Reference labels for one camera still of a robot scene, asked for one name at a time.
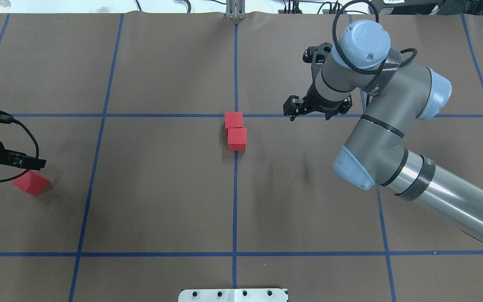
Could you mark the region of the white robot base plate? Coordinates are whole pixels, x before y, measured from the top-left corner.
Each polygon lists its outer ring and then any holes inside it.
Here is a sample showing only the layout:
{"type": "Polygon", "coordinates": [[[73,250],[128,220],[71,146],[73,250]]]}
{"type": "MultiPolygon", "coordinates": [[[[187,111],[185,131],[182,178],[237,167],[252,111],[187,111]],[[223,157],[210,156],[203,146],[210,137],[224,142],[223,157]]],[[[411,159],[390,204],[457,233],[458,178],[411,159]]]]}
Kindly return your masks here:
{"type": "Polygon", "coordinates": [[[179,302],[288,302],[288,290],[280,288],[186,289],[179,302]]]}

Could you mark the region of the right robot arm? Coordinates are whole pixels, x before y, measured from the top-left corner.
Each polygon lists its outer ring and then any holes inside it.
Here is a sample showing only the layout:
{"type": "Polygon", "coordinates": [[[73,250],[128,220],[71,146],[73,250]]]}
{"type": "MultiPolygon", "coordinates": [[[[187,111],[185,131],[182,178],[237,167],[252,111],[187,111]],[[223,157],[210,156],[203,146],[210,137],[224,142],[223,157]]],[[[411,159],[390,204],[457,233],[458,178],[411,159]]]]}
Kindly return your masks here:
{"type": "Polygon", "coordinates": [[[305,97],[289,96],[283,114],[324,113],[328,120],[351,108],[359,89],[370,101],[333,163],[355,187],[386,187],[402,200],[452,221],[483,243],[483,190],[401,145],[416,120],[446,105],[451,83],[432,68],[405,58],[377,21],[355,21],[333,42],[308,47],[312,83],[305,97]]]}

